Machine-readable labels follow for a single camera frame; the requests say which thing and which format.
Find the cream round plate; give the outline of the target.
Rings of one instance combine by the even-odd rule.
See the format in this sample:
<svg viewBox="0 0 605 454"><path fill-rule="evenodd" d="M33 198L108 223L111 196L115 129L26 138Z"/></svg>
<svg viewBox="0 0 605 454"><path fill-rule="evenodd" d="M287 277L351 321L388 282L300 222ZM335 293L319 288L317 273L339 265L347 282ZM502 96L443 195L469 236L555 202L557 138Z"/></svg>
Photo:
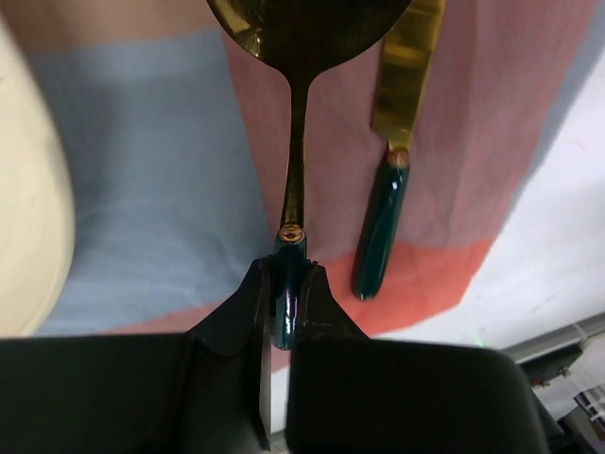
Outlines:
<svg viewBox="0 0 605 454"><path fill-rule="evenodd" d="M1 23L1 335L34 333L58 301L75 247L61 139L6 21Z"/></svg>

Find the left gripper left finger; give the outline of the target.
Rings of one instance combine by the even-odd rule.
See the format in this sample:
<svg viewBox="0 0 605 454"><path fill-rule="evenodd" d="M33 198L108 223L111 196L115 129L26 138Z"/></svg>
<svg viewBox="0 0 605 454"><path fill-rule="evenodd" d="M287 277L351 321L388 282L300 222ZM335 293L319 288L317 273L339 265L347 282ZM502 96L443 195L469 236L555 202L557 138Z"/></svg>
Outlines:
<svg viewBox="0 0 605 454"><path fill-rule="evenodd" d="M1 343L5 453L270 449L269 265L181 333Z"/></svg>

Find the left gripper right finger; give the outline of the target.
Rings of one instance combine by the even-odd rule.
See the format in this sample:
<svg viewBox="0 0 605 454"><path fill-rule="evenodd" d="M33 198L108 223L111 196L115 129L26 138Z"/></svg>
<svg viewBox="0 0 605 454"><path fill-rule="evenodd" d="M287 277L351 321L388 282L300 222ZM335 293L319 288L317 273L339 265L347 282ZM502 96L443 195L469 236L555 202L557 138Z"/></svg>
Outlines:
<svg viewBox="0 0 605 454"><path fill-rule="evenodd" d="M285 438L293 453L562 453L523 370L481 347L368 338L322 266L302 284Z"/></svg>

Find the gold spoon green handle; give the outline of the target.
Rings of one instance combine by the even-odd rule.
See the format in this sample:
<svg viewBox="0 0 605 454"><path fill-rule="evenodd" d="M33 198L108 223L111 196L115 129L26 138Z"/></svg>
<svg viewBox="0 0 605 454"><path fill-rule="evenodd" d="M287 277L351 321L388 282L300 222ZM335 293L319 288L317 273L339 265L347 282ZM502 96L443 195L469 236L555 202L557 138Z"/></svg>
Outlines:
<svg viewBox="0 0 605 454"><path fill-rule="evenodd" d="M209 7L242 49L283 75L290 89L285 194L271 257L276 289L272 343L289 350L297 335L303 280L310 262L304 230L304 134L308 92L321 73L379 42L406 1L212 1Z"/></svg>

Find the gold knife green handle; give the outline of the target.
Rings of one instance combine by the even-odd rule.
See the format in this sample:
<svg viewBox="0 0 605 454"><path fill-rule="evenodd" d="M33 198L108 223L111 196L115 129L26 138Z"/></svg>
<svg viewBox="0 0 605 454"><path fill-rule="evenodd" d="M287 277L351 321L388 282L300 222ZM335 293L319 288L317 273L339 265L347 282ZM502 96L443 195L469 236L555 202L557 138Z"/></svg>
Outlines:
<svg viewBox="0 0 605 454"><path fill-rule="evenodd" d="M357 245L352 292L375 297L386 276L410 170L410 149L444 0L412 1L382 44L372 129L386 140Z"/></svg>

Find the front aluminium rail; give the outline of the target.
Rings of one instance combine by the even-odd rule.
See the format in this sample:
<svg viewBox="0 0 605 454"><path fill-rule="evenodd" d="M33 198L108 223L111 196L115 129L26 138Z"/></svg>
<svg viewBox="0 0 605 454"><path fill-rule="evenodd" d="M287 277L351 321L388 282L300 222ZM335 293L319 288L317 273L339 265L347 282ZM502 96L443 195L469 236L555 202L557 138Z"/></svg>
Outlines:
<svg viewBox="0 0 605 454"><path fill-rule="evenodd" d="M605 313L601 312L593 317L508 347L504 353L516 363L524 363L569 345L583 345L589 339L604 332L604 320Z"/></svg>

